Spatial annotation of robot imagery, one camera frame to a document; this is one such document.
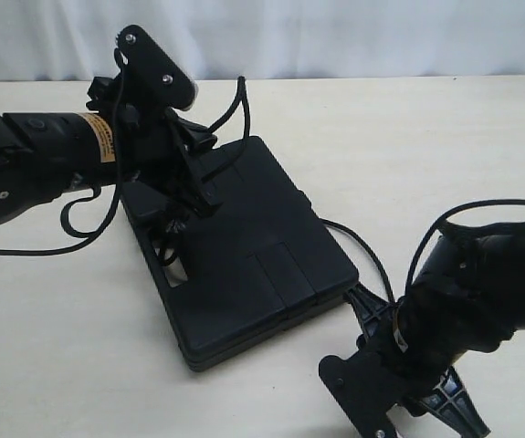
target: white wall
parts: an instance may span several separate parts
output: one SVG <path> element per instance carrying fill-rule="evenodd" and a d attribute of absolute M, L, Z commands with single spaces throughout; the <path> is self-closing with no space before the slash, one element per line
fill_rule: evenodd
<path fill-rule="evenodd" d="M 525 0 L 0 0 L 0 79 L 111 75 L 131 23 L 196 78 L 525 74 Z"/>

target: black case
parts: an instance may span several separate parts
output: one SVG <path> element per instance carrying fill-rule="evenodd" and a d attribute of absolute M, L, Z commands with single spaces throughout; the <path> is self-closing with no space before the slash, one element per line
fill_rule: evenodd
<path fill-rule="evenodd" d="M 204 174 L 238 142 L 199 159 Z M 188 281 L 172 287 L 156 256 L 151 221 L 166 199 L 140 183 L 124 190 L 126 213 L 189 368 L 206 370 L 342 302 L 358 272 L 264 142 L 250 137 L 235 165 L 207 188 L 223 202 L 192 219 L 179 258 Z"/>

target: orange label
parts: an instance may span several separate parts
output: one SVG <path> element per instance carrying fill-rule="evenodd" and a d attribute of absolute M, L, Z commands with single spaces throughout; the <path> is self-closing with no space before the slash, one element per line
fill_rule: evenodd
<path fill-rule="evenodd" d="M 110 125 L 98 114 L 83 112 L 79 116 L 89 124 L 94 134 L 96 134 L 98 147 L 100 148 L 100 161 L 115 162 L 116 155 L 114 155 L 114 141 Z"/>

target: white tabletop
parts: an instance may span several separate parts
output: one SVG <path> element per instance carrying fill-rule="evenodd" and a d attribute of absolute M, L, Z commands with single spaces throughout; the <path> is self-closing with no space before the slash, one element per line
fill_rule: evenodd
<path fill-rule="evenodd" d="M 0 83 L 0 111 L 84 111 L 88 84 Z M 189 118 L 207 124 L 233 82 L 203 82 Z M 463 202 L 525 197 L 525 77 L 248 82 L 253 132 L 319 215 L 348 224 L 381 256 L 396 293 L 434 219 Z M 240 136 L 241 117 L 221 132 Z M 77 207 L 92 229 L 111 190 Z M 69 243 L 68 197 L 0 226 L 0 247 Z M 525 219 L 525 208 L 459 222 Z M 362 252 L 337 235 L 364 282 L 381 291 Z M 208 372 L 189 371 L 125 215 L 72 255 L 0 257 L 0 437 L 357 436 L 317 375 L 348 357 L 359 333 L 341 306 Z M 525 332 L 457 369 L 492 436 L 525 436 Z M 455 436 L 430 418 L 392 413 L 404 437 Z"/>

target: white curtain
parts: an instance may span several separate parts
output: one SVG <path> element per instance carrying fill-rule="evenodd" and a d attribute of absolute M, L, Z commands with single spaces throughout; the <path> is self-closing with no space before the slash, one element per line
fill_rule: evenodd
<path fill-rule="evenodd" d="M 525 74 L 525 0 L 0 0 L 0 79 L 112 75 L 132 23 L 195 78 Z"/>

